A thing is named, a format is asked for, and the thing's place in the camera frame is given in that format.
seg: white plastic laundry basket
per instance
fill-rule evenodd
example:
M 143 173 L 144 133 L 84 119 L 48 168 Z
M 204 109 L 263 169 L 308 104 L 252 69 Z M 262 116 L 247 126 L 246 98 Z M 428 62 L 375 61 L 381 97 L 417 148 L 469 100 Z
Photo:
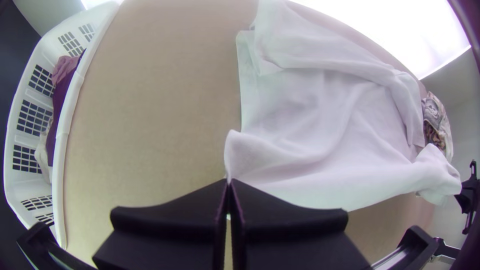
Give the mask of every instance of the white plastic laundry basket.
M 117 9 L 117 3 L 107 2 L 80 12 L 50 30 L 36 45 L 20 79 L 8 116 L 3 157 L 3 185 L 8 204 L 28 229 L 38 221 L 42 221 L 52 225 L 50 229 L 55 235 L 55 205 L 60 204 L 63 211 L 63 201 L 56 201 L 56 195 L 52 193 L 52 185 L 44 181 L 42 171 L 34 157 L 40 132 L 46 129 L 53 115 L 52 96 L 55 88 L 51 79 L 54 65 L 59 57 L 79 56 L 84 49 L 88 48 L 77 69 L 80 75 L 75 73 L 74 79 L 76 79 L 72 80 L 68 89 L 67 95 L 73 91 L 78 96 L 83 75 Z M 69 119 L 59 123 L 59 130 L 65 130 L 65 122 L 70 130 L 75 105 L 76 99 L 74 103 L 65 99 L 60 119 L 65 118 L 65 114 Z M 57 152 L 63 153 L 63 156 L 58 157 Z M 61 171 L 60 179 L 63 180 L 63 167 L 59 168 L 55 165 L 63 166 L 63 160 L 61 162 L 55 160 L 59 158 L 65 159 L 65 149 L 61 147 L 59 149 L 57 141 L 52 173 L 58 176 L 58 171 Z M 60 224 L 64 226 L 63 220 L 60 220 Z

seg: patterned fabric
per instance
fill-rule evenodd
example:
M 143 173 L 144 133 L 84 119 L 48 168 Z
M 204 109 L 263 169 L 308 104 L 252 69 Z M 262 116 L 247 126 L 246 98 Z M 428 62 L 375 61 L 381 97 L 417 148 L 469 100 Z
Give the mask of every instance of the patterned fabric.
M 443 152 L 448 162 L 451 162 L 454 147 L 450 122 L 444 105 L 432 92 L 428 92 L 427 97 L 421 100 L 421 108 L 425 144 L 435 145 Z

